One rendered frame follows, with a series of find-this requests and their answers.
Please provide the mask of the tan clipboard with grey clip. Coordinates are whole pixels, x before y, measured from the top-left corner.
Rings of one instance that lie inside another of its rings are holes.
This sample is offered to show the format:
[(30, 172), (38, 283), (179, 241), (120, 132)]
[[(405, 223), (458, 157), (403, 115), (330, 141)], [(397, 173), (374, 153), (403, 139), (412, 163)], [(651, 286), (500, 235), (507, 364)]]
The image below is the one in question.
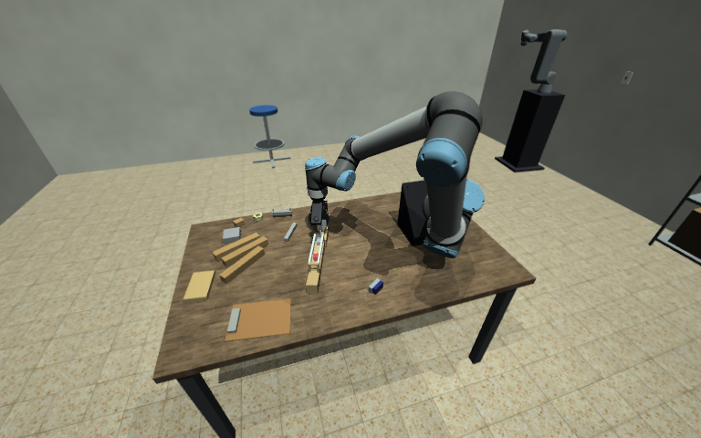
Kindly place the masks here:
[(285, 335), (287, 332), (288, 314), (280, 300), (236, 304), (232, 308), (225, 341)]

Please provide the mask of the tan flat wooden block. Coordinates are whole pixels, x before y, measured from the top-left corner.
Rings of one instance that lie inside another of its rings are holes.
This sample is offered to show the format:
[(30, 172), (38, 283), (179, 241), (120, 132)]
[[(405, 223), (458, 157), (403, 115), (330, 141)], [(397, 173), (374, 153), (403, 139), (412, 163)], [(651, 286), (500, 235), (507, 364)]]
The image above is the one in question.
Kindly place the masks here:
[(214, 276), (214, 270), (193, 273), (183, 301), (191, 302), (208, 299)]

